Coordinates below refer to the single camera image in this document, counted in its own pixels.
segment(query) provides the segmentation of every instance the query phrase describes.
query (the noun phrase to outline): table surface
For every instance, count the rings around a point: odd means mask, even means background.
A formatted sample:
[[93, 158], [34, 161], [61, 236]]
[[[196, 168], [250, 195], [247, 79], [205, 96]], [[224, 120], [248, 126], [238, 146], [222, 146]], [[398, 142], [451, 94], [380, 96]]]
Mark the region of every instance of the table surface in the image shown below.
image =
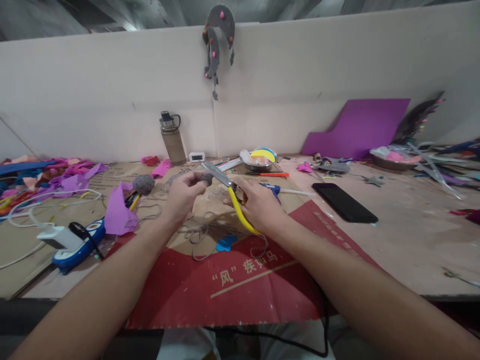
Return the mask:
[[[311, 186], [318, 179], [297, 170], [304, 161], [311, 162], [311, 156], [293, 155], [279, 165], [303, 191], [313, 192]], [[352, 163], [350, 173], [325, 180], [340, 186], [374, 213], [379, 219], [375, 225], [346, 222], [319, 195], [310, 198], [385, 271], [416, 293], [439, 299], [480, 296], [480, 288], [446, 277], [443, 271], [443, 267], [448, 268], [470, 281], [480, 278], [480, 227], [449, 213], [478, 208], [480, 192], [460, 188], [458, 191], [466, 196], [461, 201], [444, 193], [431, 179], [413, 175]], [[366, 184], [361, 176], [384, 176], [385, 185]], [[98, 264], [89, 257], [66, 276], [58, 269], [46, 271], [20, 297], [62, 298]]]

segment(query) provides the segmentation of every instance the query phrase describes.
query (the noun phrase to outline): bowl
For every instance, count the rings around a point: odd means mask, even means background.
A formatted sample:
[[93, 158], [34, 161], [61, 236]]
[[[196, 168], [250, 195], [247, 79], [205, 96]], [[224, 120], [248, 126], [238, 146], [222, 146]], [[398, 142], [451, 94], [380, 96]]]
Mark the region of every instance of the bowl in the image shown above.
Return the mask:
[[246, 168], [248, 171], [252, 173], [269, 173], [272, 170], [272, 165], [250, 165], [250, 164], [245, 164]]
[[376, 155], [370, 154], [373, 163], [381, 168], [396, 170], [400, 172], [404, 172], [410, 169], [413, 169], [417, 166], [417, 164], [409, 164], [405, 162], [398, 162], [398, 161], [391, 161], [386, 160], [384, 158], [378, 157]]

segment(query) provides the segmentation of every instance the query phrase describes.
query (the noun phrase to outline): black smartphone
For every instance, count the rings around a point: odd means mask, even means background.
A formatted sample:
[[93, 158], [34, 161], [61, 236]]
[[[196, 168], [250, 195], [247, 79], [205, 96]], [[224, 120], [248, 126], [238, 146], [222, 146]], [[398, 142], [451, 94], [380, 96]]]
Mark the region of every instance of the black smartphone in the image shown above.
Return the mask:
[[376, 223], [379, 218], [334, 183], [314, 183], [315, 190], [345, 221]]

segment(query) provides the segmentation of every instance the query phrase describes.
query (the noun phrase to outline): pants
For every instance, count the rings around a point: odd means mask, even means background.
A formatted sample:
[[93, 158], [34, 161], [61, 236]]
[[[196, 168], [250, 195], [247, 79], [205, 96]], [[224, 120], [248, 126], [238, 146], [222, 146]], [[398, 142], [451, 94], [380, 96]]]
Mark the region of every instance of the pants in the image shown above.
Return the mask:
[[[295, 341], [320, 352], [325, 350], [324, 327], [320, 320], [302, 323], [262, 324], [258, 326], [258, 331]], [[215, 333], [203, 328], [167, 329], [161, 341], [157, 360], [202, 359], [212, 350], [219, 360], [220, 354], [215, 341]], [[306, 350], [264, 336], [260, 337], [260, 352], [262, 360], [319, 359], [318, 356]], [[330, 345], [328, 345], [327, 359], [335, 360]]]

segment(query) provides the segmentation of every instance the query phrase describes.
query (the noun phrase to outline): yellow object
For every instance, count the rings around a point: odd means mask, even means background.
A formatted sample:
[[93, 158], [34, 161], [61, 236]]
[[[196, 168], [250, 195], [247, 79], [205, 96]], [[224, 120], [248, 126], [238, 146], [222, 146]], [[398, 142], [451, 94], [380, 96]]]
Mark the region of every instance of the yellow object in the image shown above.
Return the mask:
[[272, 163], [275, 162], [275, 155], [273, 155], [270, 151], [267, 150], [255, 150], [250, 154], [250, 156], [263, 156], [270, 160]]
[[3, 210], [3, 209], [5, 209], [6, 207], [8, 207], [15, 196], [16, 196], [16, 195], [14, 195], [14, 196], [9, 196], [9, 197], [6, 197], [6, 198], [0, 200], [0, 210]]
[[132, 211], [133, 209], [135, 209], [135, 206], [137, 205], [137, 203], [139, 202], [139, 199], [140, 199], [140, 194], [138, 194], [135, 198], [135, 200], [133, 200], [133, 203], [131, 204], [130, 206], [130, 211]]
[[261, 232], [258, 232], [255, 230], [255, 228], [250, 225], [250, 223], [247, 221], [245, 218], [244, 214], [242, 213], [242, 209], [240, 208], [239, 201], [237, 200], [237, 195], [235, 195], [234, 190], [229, 186], [227, 187], [228, 194], [230, 195], [231, 198], [231, 203], [233, 204], [233, 208], [235, 209], [236, 215], [240, 219], [241, 224], [251, 233], [254, 233], [256, 235], [261, 235]]

